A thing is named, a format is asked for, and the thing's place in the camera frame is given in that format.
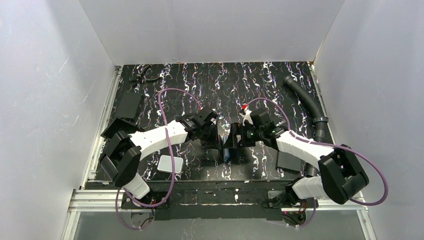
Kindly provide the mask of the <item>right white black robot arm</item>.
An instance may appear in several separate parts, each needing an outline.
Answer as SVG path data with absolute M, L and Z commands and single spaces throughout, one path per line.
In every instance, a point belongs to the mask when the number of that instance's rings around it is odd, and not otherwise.
M 294 204 L 303 199 L 325 198 L 343 205 L 369 184 L 357 157 L 349 147 L 325 146 L 321 142 L 276 125 L 264 109 L 242 109 L 242 122 L 232 123 L 223 147 L 250 148 L 263 142 L 279 152 L 292 155 L 318 170 L 317 176 L 297 178 L 285 187 L 282 199 Z

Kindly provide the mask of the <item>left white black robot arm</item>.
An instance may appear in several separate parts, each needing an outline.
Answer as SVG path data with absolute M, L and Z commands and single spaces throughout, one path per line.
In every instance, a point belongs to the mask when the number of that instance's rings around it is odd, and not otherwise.
M 115 187 L 124 188 L 129 197 L 140 200 L 150 192 L 138 174 L 140 161 L 156 151 L 195 140 L 200 140 L 205 149 L 222 150 L 218 120 L 218 114 L 209 107 L 147 131 L 116 118 L 101 134 L 106 144 L 98 161 Z

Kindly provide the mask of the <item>white card stack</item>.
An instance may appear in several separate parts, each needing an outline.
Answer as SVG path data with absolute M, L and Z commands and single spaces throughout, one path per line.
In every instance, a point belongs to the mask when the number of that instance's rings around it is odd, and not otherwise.
M 184 159 L 181 157 L 172 157 L 170 155 L 161 155 L 157 170 L 163 173 L 172 173 L 181 174 L 183 171 Z

